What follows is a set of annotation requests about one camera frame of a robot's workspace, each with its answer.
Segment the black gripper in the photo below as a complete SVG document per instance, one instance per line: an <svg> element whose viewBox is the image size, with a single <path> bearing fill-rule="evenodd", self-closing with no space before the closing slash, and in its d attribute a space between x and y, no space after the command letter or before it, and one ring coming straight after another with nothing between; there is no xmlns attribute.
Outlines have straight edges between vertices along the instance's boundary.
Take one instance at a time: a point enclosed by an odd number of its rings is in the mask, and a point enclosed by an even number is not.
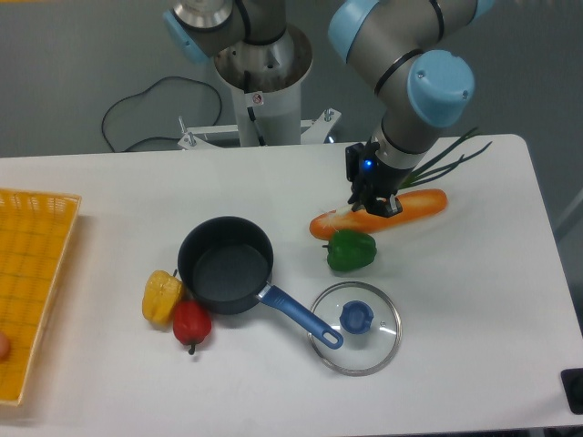
<svg viewBox="0 0 583 437"><path fill-rule="evenodd" d="M367 170L353 182L353 192L347 201L351 211L365 210L385 218L401 214L403 206L396 193L413 169L390 167L377 156L366 157L365 164Z"/></svg>

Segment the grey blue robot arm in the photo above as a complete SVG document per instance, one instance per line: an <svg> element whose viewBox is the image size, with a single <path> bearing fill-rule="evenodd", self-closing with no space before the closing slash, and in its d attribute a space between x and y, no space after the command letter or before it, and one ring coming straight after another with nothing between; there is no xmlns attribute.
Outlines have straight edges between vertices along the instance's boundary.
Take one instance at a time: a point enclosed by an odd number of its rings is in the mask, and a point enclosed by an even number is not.
<svg viewBox="0 0 583 437"><path fill-rule="evenodd" d="M397 192L475 90L467 63L437 44L490 7L346 1L335 12L328 27L335 52L386 108L369 139L345 152L353 209L384 218L401 212ZM300 141L300 87L312 47L288 22L282 1L178 1L163 19L184 56L211 61L230 87L242 146Z"/></svg>

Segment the person fingertip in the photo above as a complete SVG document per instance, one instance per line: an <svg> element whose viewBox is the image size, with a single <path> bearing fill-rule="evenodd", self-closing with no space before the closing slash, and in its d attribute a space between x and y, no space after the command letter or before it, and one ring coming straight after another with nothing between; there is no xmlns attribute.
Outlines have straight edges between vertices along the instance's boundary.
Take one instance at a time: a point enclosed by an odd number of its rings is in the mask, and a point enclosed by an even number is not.
<svg viewBox="0 0 583 437"><path fill-rule="evenodd" d="M0 361L5 360L11 350L11 342L10 339L4 332L0 332Z"/></svg>

